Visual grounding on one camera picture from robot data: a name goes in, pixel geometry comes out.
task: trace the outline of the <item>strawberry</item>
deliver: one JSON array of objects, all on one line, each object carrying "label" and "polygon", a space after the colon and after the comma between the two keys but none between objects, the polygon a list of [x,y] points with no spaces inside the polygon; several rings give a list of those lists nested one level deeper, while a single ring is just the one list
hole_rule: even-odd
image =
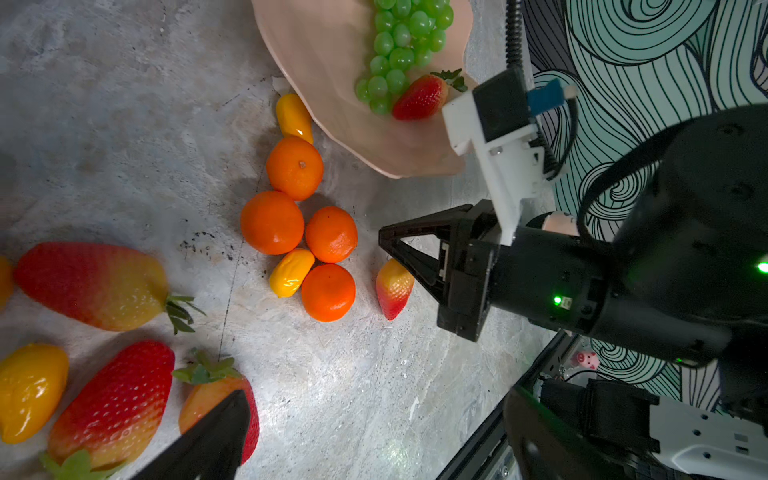
[{"label": "strawberry", "polygon": [[[56,478],[92,478],[86,468],[134,461],[160,426],[173,369],[174,353],[160,342],[145,340],[118,353],[53,425],[43,465]],[[73,475],[72,469],[84,471]]]},{"label": "strawberry", "polygon": [[197,362],[192,365],[174,370],[173,376],[195,387],[187,397],[179,414],[179,430],[181,435],[191,429],[208,412],[219,405],[235,390],[243,390],[250,407],[250,424],[243,446],[243,465],[253,454],[259,442],[259,413],[256,410],[256,400],[250,382],[237,370],[232,368],[234,358],[226,358],[218,363],[212,363],[205,352],[192,349]]},{"label": "strawberry", "polygon": [[403,265],[391,259],[376,276],[376,295],[387,320],[395,319],[406,307],[415,278]]},{"label": "strawberry", "polygon": [[436,114],[448,100],[449,86],[458,91],[467,91],[464,77],[457,71],[432,72],[414,81],[392,108],[397,120],[422,120]]},{"label": "strawberry", "polygon": [[163,266],[127,247],[96,243],[40,243],[19,260],[14,280],[33,300],[72,319],[126,332],[167,312],[174,334],[194,332],[190,314],[203,313],[191,296],[172,296]]}]

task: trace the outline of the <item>teal swirl pattern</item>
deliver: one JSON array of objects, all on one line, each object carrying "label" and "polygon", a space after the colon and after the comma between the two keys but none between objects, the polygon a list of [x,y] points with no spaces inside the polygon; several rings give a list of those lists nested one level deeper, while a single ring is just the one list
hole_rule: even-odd
[{"label": "teal swirl pattern", "polygon": [[[537,0],[524,2],[537,86],[575,84],[578,136],[554,186],[558,209],[576,214],[591,183],[664,128],[725,108],[768,102],[768,2],[752,0]],[[565,108],[541,117],[556,157]],[[611,240],[654,167],[604,192],[588,212]],[[719,411],[717,364],[685,369],[593,340],[600,371],[659,395]]]}]

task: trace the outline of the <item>bunch of green grapes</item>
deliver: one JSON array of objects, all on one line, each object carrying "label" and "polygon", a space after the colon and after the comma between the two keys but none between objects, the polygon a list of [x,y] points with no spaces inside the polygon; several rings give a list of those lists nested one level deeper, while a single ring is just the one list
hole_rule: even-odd
[{"label": "bunch of green grapes", "polygon": [[393,95],[409,86],[406,72],[414,65],[425,67],[432,53],[445,47],[445,30],[453,23],[450,0],[373,0],[376,56],[370,77],[357,82],[357,98],[371,111],[384,115],[392,110]]}]

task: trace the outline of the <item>strawberry calyx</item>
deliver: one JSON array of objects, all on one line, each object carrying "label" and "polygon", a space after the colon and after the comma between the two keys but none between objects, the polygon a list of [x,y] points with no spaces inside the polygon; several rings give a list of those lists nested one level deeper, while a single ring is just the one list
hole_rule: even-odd
[{"label": "strawberry calyx", "polygon": [[125,463],[108,470],[91,470],[91,454],[77,450],[59,465],[48,453],[40,454],[40,463],[55,480],[104,480],[125,466]]},{"label": "strawberry calyx", "polygon": [[443,70],[440,73],[432,71],[429,74],[435,75],[437,78],[442,78],[446,84],[451,85],[460,92],[464,92],[467,91],[467,86],[464,84],[464,77],[459,75],[460,73],[462,73],[461,68],[456,71]]},{"label": "strawberry calyx", "polygon": [[192,355],[197,361],[183,369],[171,372],[174,378],[191,385],[213,383],[228,376],[236,379],[243,378],[240,372],[232,368],[235,363],[233,357],[228,357],[220,362],[211,362],[208,355],[200,349],[192,349]]},{"label": "strawberry calyx", "polygon": [[187,312],[187,309],[181,306],[182,303],[185,303],[192,310],[208,316],[203,310],[200,310],[192,304],[193,300],[193,296],[168,295],[168,297],[166,297],[165,311],[168,313],[170,322],[174,324],[174,335],[179,333],[179,331],[194,333],[194,328],[190,326],[194,323],[194,320],[192,319],[192,315]]}]

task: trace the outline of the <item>pink plate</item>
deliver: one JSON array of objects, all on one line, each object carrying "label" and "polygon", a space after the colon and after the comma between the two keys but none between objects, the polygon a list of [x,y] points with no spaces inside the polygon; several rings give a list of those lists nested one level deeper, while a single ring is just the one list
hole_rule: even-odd
[{"label": "pink plate", "polygon": [[[410,81],[430,71],[463,68],[472,8],[469,0],[453,0],[451,6],[455,20],[445,32],[447,45],[430,66],[408,71]],[[374,55],[372,0],[253,0],[253,11],[270,53],[329,137],[392,178],[463,169],[441,115],[399,122],[375,115],[357,100],[355,83],[368,74]],[[475,85],[466,80],[470,88]]]}]

